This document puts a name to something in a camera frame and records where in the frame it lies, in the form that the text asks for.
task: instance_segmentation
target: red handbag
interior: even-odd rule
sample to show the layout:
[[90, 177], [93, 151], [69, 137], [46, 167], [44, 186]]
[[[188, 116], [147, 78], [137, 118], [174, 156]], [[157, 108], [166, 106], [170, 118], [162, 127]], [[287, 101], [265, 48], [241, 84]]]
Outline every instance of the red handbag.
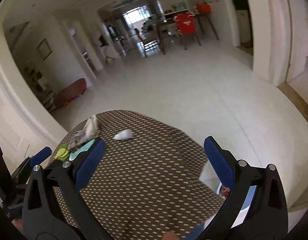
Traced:
[[202, 0], [204, 3], [200, 4], [199, 2], [196, 2], [196, 10], [198, 13], [211, 13], [211, 7], [209, 4], [207, 4], [204, 0]]

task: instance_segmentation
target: teal object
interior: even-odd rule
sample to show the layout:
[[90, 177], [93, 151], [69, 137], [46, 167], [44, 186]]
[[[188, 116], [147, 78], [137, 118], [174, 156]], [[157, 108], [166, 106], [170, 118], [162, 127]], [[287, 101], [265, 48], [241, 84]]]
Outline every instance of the teal object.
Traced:
[[90, 140], [88, 143], [84, 144], [80, 149], [76, 150], [75, 152], [70, 153], [69, 161], [75, 160], [75, 158], [81, 153], [87, 151], [92, 144], [95, 142], [95, 139]]

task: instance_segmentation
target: blue gripper pad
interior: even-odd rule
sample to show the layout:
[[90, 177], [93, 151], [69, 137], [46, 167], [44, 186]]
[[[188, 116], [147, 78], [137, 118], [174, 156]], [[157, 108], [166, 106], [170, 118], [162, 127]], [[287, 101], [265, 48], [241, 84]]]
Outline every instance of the blue gripper pad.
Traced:
[[205, 154], [213, 166], [220, 182], [230, 190], [235, 186], [235, 173], [228, 161], [236, 161], [229, 151], [221, 149], [212, 136], [204, 141]]
[[94, 171], [104, 156], [105, 150], [105, 142], [100, 138], [96, 138], [95, 142], [87, 151], [81, 152], [72, 161], [75, 167], [73, 169], [75, 190], [78, 191], [88, 185]]
[[49, 147], [45, 147], [43, 150], [34, 155], [30, 160], [30, 166], [33, 168], [35, 165], [39, 165], [44, 162], [52, 154], [52, 150]]

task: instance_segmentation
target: white floor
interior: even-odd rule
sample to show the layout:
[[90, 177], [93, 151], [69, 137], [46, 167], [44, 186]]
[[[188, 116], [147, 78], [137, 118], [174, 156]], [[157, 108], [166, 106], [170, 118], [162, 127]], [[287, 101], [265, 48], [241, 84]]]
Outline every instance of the white floor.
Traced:
[[308, 104], [308, 58], [305, 70], [291, 82], [289, 85], [305, 100]]
[[[276, 87], [252, 73], [252, 60], [214, 40], [190, 43], [187, 51], [176, 42], [166, 55], [148, 58], [134, 50], [53, 116], [71, 130], [95, 113], [128, 109], [182, 129], [201, 145], [212, 135], [250, 165], [275, 164], [291, 206], [308, 185], [308, 124]], [[215, 178], [210, 167], [204, 174]]]

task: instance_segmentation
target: chair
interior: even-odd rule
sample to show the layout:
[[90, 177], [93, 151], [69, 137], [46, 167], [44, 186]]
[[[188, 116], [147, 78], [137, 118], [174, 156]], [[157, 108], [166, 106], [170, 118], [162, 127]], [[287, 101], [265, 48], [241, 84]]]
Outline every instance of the chair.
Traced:
[[201, 46], [201, 42], [198, 39], [198, 36], [196, 33], [196, 26], [195, 26], [194, 19], [195, 19], [195, 16], [191, 13], [180, 13], [174, 17], [174, 21], [177, 23], [179, 32], [181, 34], [181, 42], [184, 43], [185, 50], [187, 50], [187, 46], [186, 46], [186, 42], [184, 39], [184, 35], [191, 34], [193, 39], [195, 36], [198, 41], [199, 46]]
[[135, 33], [136, 33], [138, 39], [140, 40], [140, 42], [143, 44], [145, 57], [147, 57], [147, 55], [146, 55], [146, 48], [145, 48], [145, 47], [149, 47], [149, 48], [150, 48], [150, 47], [153, 47], [153, 44], [150, 44], [150, 43], [153, 42], [153, 41], [156, 41], [156, 43], [158, 44], [158, 40], [157, 40], [156, 37], [155, 37], [155, 38], [146, 38], [146, 39], [143, 39], [143, 38], [140, 36], [140, 31], [139, 31], [137, 28], [135, 28], [134, 31], [135, 31]]

